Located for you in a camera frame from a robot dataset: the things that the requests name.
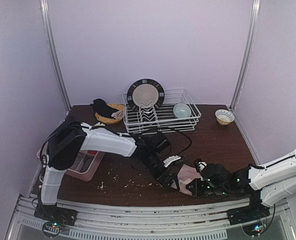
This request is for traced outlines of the yellow plate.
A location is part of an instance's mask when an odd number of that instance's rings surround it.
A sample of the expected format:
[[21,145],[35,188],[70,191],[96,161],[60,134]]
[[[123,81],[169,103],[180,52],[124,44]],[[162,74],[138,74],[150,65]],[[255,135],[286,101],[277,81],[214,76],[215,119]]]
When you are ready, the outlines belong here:
[[106,112],[96,112],[95,118],[106,125],[113,125],[121,122],[124,118],[124,107],[122,104],[109,103],[109,110]]

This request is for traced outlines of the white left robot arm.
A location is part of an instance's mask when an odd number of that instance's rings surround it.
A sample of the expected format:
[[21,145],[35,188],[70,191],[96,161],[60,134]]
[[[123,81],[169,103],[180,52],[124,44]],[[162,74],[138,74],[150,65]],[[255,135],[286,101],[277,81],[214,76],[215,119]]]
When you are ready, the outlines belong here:
[[81,153],[114,154],[139,160],[160,185],[177,188],[177,175],[158,156],[168,146],[170,143],[161,132],[144,136],[114,132],[103,125],[63,123],[40,148],[39,159],[45,171],[39,201],[45,206],[57,204],[63,176]]

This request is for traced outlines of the striped rolled underwear in box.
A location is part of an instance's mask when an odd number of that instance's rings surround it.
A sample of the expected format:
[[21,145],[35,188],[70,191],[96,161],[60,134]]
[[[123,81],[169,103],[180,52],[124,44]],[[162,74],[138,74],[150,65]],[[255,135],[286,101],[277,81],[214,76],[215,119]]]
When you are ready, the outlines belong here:
[[82,167],[81,167],[81,170],[80,170],[80,173],[85,173],[89,170],[89,168],[91,167],[91,164],[93,163],[94,161],[94,157],[85,157],[83,159],[83,164],[82,164]]

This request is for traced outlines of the pink plastic organizer box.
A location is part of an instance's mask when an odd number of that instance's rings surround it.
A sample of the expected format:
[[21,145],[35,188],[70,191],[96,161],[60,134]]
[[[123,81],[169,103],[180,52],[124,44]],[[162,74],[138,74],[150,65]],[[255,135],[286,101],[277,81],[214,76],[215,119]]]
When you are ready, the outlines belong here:
[[103,152],[91,150],[50,155],[50,152],[41,149],[37,154],[42,161],[41,179],[48,185],[58,185],[64,175],[68,175],[88,182],[93,178],[104,155]]

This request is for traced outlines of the aluminium front rail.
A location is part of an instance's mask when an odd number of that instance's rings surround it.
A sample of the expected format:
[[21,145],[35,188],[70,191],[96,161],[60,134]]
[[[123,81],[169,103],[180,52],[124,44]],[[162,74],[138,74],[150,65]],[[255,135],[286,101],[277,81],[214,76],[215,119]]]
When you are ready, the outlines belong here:
[[[34,217],[29,198],[19,197],[5,240],[52,240],[42,233],[45,220]],[[230,225],[227,211],[249,200],[201,205],[131,207],[58,200],[58,206],[77,212],[74,226],[55,239],[67,240],[296,240],[296,227],[286,200],[276,205],[270,227],[260,237],[247,236],[243,225]]]

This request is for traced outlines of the white beige striped sock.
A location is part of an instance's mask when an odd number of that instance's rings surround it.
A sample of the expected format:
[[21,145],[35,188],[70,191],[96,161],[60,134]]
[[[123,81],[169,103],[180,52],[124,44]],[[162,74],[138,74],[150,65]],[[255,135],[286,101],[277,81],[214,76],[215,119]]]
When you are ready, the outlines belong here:
[[124,111],[123,110],[118,110],[116,112],[113,112],[111,114],[111,117],[113,119],[120,120],[120,119],[122,119],[124,117]]

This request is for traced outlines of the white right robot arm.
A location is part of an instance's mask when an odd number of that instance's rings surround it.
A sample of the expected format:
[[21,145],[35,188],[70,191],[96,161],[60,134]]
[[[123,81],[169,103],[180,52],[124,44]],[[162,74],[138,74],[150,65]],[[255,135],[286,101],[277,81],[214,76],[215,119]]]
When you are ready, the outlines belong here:
[[254,204],[271,208],[283,198],[296,193],[296,149],[262,165],[230,172],[221,164],[194,162],[200,177],[186,184],[192,196],[250,196]]

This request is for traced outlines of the light blue bowl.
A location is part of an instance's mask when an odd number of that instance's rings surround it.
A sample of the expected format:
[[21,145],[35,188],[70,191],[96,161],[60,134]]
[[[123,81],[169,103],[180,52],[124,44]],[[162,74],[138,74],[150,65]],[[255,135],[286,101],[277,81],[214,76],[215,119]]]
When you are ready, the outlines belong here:
[[191,108],[185,103],[177,103],[173,107],[173,114],[176,118],[189,118],[192,114]]

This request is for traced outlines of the black sock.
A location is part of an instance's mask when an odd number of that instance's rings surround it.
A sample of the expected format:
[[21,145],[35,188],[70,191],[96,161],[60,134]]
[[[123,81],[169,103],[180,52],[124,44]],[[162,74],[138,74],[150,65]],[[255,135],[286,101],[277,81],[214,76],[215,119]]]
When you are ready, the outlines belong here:
[[112,108],[107,105],[107,103],[101,99],[97,98],[93,100],[93,102],[90,104],[92,110],[99,114],[102,117],[113,119],[112,118],[112,113],[117,112],[118,109]]

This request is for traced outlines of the black rimmed beige plate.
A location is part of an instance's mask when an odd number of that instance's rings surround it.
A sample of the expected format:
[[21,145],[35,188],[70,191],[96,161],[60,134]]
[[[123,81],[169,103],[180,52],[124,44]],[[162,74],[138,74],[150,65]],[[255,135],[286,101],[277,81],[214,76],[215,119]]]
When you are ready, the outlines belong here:
[[165,91],[160,83],[150,78],[143,78],[134,82],[126,93],[129,107],[138,112],[140,107],[152,105],[159,109],[165,99]]

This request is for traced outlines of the red rolled cloth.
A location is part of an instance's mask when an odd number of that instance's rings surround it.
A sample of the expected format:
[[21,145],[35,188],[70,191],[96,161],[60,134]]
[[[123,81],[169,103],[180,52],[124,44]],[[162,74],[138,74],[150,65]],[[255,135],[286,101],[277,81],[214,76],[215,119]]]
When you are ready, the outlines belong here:
[[95,151],[95,150],[87,150],[86,152],[88,154],[91,154],[91,155],[96,155],[97,154],[97,151]]

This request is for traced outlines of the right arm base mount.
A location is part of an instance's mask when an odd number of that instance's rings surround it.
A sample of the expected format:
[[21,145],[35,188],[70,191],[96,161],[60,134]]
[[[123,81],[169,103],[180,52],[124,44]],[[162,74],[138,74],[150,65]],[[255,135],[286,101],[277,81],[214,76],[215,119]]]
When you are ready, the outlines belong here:
[[241,225],[243,233],[248,237],[259,237],[265,231],[270,209],[265,206],[244,206],[229,209],[227,217],[231,226]]

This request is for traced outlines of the left aluminium frame post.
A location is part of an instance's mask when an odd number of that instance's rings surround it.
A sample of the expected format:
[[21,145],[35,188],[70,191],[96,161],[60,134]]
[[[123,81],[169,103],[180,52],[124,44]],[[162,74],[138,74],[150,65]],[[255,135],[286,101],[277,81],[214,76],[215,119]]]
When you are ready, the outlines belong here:
[[68,92],[64,83],[63,74],[60,67],[60,62],[57,54],[52,24],[51,24],[51,16],[49,11],[49,1],[48,0],[40,0],[40,8],[41,8],[41,17],[42,23],[46,34],[47,45],[50,51],[50,58],[54,68],[56,81],[59,87],[59,92],[63,100],[63,104],[65,106],[66,111],[70,111],[72,105],[69,100]]

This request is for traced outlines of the aluminium frame post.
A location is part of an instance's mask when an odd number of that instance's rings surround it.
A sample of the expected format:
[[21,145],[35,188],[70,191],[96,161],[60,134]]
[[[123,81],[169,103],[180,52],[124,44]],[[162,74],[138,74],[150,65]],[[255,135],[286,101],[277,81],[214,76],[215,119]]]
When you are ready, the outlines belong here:
[[253,0],[249,26],[248,26],[248,33],[247,33],[244,53],[241,61],[240,71],[238,74],[237,84],[236,84],[234,94],[229,107],[233,112],[237,108],[237,104],[239,102],[239,99],[242,93],[244,82],[246,80],[246,75],[249,68],[249,61],[252,55],[256,30],[257,30],[258,21],[259,21],[260,8],[261,8],[261,0]]
[[63,74],[60,67],[60,62],[57,54],[52,24],[51,24],[51,16],[49,11],[49,1],[48,0],[40,0],[40,8],[41,8],[41,17],[42,23],[46,34],[47,45],[50,51],[50,58],[54,68],[56,81],[59,87],[59,92],[63,100],[63,104],[65,106],[66,111],[70,111],[72,105],[69,100],[68,92],[64,83]]

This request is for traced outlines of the right aluminium frame post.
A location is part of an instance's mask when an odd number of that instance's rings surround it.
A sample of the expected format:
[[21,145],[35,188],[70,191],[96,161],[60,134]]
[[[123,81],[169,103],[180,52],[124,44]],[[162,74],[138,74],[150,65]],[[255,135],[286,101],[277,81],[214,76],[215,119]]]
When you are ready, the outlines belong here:
[[259,21],[260,8],[261,8],[261,0],[253,0],[249,26],[248,26],[248,33],[247,33],[244,53],[241,61],[240,71],[238,74],[237,84],[236,84],[234,94],[229,107],[233,112],[237,108],[237,104],[239,102],[239,99],[242,93],[244,82],[246,80],[246,75],[249,68],[249,61],[252,55],[256,30],[257,30],[258,21]]

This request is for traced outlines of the patterned ceramic bowl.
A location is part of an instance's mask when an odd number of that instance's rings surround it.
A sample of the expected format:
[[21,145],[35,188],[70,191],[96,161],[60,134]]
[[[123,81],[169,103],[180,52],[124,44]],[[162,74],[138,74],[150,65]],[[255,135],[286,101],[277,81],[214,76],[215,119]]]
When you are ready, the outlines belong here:
[[222,126],[227,126],[235,121],[234,114],[225,109],[218,109],[215,111],[215,117],[217,122]]

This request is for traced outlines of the pink white underwear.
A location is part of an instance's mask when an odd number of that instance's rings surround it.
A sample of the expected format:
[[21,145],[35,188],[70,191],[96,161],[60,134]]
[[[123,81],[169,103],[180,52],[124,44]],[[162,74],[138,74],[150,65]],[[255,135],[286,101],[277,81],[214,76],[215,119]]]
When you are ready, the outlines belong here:
[[192,196],[192,193],[186,188],[186,185],[190,184],[195,179],[201,179],[202,176],[194,167],[183,164],[177,174],[179,183],[179,192],[188,196]]

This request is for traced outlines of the grey white striped underwear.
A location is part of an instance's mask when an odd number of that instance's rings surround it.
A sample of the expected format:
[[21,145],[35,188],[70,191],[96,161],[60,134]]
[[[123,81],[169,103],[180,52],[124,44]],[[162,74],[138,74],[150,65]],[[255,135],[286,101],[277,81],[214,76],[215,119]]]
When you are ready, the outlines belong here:
[[84,153],[83,152],[79,152],[76,159],[74,160],[74,163],[72,164],[72,166],[70,167],[71,170],[76,170],[80,163],[82,162],[83,158],[84,158]]

